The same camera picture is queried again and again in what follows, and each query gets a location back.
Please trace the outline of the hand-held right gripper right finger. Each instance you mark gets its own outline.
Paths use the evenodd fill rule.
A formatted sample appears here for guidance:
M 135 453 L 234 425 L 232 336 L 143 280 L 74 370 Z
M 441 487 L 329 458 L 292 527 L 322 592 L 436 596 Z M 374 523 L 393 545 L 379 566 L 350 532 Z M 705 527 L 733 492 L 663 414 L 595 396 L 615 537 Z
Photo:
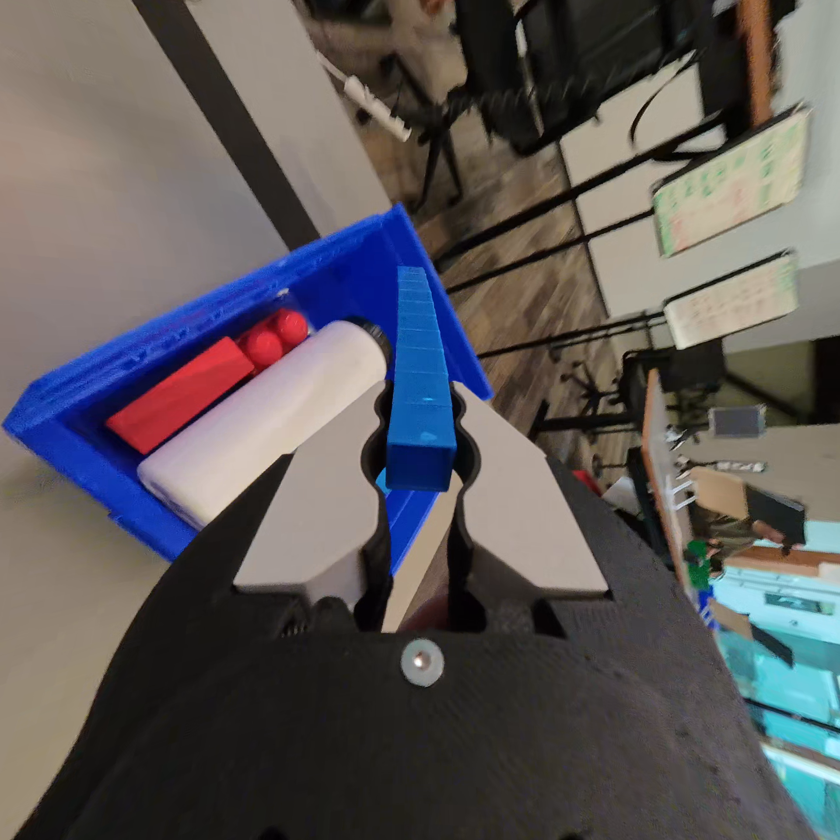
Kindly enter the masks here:
M 447 543 L 449 617 L 611 601 L 547 456 L 466 385 L 451 394 L 460 489 Z

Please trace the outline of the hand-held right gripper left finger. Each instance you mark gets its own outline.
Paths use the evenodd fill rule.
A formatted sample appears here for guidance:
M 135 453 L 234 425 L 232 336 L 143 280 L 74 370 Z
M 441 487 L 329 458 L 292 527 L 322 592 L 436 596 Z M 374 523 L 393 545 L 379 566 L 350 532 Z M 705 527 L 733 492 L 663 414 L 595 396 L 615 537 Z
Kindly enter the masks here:
M 341 600 L 354 617 L 383 617 L 392 593 L 384 468 L 392 384 L 375 384 L 291 457 L 234 587 L 312 607 Z

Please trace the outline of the white squeeze bottle black cap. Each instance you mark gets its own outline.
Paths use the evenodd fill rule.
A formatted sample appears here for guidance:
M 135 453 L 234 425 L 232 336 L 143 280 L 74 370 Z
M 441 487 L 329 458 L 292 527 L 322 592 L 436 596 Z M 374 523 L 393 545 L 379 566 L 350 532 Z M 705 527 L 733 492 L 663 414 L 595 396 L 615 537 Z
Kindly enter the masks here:
M 383 382 L 391 361 L 380 326 L 332 321 L 158 447 L 140 463 L 139 482 L 203 529 L 279 457 Z

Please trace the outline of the long blue rectangular bar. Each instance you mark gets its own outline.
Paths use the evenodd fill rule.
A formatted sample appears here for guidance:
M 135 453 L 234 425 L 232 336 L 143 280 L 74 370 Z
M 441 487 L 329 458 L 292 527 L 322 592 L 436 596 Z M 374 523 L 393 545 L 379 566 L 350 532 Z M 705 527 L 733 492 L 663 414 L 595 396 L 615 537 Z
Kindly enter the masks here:
M 397 270 L 397 333 L 385 484 L 445 492 L 456 455 L 448 368 L 432 291 L 422 268 Z

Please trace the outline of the long red rectangular bar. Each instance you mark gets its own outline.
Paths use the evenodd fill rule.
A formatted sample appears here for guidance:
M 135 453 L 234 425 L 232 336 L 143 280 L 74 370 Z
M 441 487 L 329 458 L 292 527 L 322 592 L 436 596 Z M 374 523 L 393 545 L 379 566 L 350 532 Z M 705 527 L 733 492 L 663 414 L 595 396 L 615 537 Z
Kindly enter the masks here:
M 111 415 L 105 427 L 148 455 L 256 371 L 230 338 L 222 338 Z

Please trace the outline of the red plastic block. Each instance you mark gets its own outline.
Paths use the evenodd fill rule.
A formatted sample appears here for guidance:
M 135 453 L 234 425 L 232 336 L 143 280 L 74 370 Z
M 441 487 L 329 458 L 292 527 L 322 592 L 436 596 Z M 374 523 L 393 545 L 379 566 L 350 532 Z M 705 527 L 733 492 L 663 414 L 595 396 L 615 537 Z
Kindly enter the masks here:
M 309 321 L 299 310 L 280 308 L 242 333 L 236 344 L 258 374 L 298 347 L 309 334 Z

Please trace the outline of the blue plastic bin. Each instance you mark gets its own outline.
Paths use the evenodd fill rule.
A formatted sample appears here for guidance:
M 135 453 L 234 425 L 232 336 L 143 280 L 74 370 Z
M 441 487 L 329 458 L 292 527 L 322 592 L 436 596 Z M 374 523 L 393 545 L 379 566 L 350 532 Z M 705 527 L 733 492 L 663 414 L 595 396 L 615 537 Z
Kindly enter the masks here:
M 28 385 L 3 430 L 108 511 L 123 531 L 173 561 L 196 530 L 141 486 L 141 456 L 107 418 L 205 351 L 279 308 L 320 329 L 359 317 L 396 341 L 398 266 L 426 270 L 449 378 L 488 401 L 494 391 L 431 259 L 402 206 L 297 248 L 187 302 Z

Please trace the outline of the wooden top standing desk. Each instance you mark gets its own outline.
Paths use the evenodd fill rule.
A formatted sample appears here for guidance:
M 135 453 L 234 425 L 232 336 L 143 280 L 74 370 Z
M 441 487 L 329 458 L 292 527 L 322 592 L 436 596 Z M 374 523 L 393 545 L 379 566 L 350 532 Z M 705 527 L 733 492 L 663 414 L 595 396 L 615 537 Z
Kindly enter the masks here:
M 694 538 L 688 513 L 692 484 L 689 478 L 680 477 L 681 468 L 677 466 L 676 453 L 671 450 L 668 428 L 665 394 L 658 370 L 652 369 L 647 373 L 641 433 L 647 483 L 679 586 L 689 602 L 698 608 L 697 589 L 691 583 L 684 557 L 688 542 Z

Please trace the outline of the white power strip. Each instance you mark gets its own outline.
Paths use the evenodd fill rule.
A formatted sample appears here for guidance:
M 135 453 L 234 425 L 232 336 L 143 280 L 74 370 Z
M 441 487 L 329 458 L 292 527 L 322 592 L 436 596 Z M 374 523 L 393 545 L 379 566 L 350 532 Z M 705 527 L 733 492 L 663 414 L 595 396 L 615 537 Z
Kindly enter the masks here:
M 351 100 L 359 110 L 363 111 L 399 141 L 403 143 L 409 141 L 412 134 L 411 128 L 383 100 L 378 99 L 359 78 L 346 76 L 343 79 L 342 86 L 343 95 Z

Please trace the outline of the black desk chair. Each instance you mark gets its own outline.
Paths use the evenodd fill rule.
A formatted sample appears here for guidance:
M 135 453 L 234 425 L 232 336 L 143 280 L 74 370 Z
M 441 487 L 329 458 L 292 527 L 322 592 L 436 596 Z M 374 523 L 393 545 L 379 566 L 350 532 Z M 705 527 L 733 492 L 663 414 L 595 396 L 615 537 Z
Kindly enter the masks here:
M 429 145 L 419 202 L 427 198 L 438 158 L 464 195 L 452 125 L 478 111 L 488 139 L 498 137 L 519 157 L 555 144 L 596 118 L 603 102 L 690 52 L 688 2 L 453 2 L 454 33 L 465 82 L 434 107 L 421 139 Z

